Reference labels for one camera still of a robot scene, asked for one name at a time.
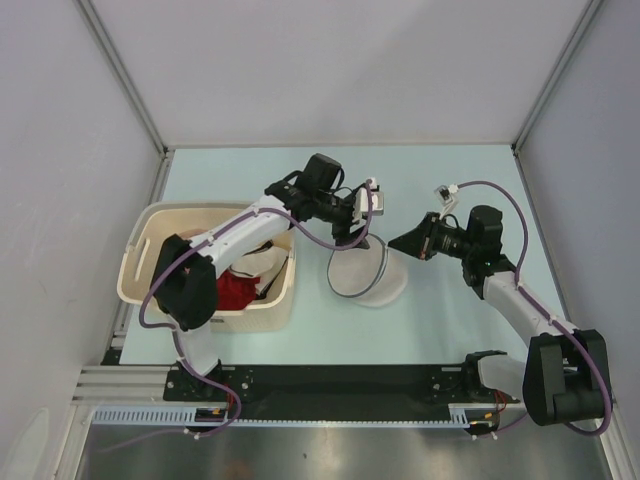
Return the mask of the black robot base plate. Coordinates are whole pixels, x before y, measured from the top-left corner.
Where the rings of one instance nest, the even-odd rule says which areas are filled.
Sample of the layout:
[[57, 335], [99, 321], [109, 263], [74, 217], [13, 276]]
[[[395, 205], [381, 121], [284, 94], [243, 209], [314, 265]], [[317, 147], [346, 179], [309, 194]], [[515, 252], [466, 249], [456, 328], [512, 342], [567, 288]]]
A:
[[517, 402], [482, 386], [465, 363], [224, 365], [208, 377], [238, 394], [242, 420], [435, 421], [453, 404], [497, 411]]

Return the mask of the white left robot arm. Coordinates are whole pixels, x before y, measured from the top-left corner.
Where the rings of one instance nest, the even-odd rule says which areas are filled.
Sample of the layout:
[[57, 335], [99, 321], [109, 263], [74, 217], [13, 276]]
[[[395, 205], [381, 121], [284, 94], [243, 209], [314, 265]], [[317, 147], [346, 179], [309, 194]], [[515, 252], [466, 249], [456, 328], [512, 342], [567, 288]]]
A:
[[368, 178], [341, 197], [343, 180], [342, 165], [316, 153], [304, 169], [266, 187], [256, 202], [221, 225], [189, 239], [173, 234], [163, 241], [142, 304], [156, 302], [168, 316], [164, 326], [178, 362], [189, 372], [185, 385], [197, 398], [210, 399], [221, 387], [209, 322], [220, 303], [218, 278], [235, 261], [292, 228], [306, 234], [303, 224], [310, 219], [330, 225], [330, 250], [363, 244], [382, 206], [380, 187]]

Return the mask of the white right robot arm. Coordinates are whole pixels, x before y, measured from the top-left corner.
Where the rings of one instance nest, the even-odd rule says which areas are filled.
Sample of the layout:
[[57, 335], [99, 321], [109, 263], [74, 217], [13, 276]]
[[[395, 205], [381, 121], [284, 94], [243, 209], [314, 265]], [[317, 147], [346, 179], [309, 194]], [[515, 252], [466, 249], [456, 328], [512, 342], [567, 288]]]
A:
[[465, 283], [526, 344], [524, 362], [492, 354], [464, 372], [461, 388], [469, 399], [484, 401], [496, 390], [508, 393], [524, 402], [540, 426], [590, 419], [608, 423], [612, 398], [604, 338], [556, 316], [517, 281], [516, 267], [502, 251], [502, 232], [501, 211], [479, 205], [465, 228], [429, 212], [389, 246], [423, 261], [437, 254], [460, 260]]

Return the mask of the white mesh laundry bag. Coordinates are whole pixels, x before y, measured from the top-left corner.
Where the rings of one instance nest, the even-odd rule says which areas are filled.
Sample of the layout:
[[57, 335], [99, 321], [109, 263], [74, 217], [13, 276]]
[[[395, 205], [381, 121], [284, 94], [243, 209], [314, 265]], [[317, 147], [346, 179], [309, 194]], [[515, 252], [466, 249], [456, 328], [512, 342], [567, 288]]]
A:
[[338, 297], [379, 308], [396, 300], [408, 283], [408, 269], [384, 240], [368, 234], [364, 247], [334, 251], [327, 265], [329, 288]]

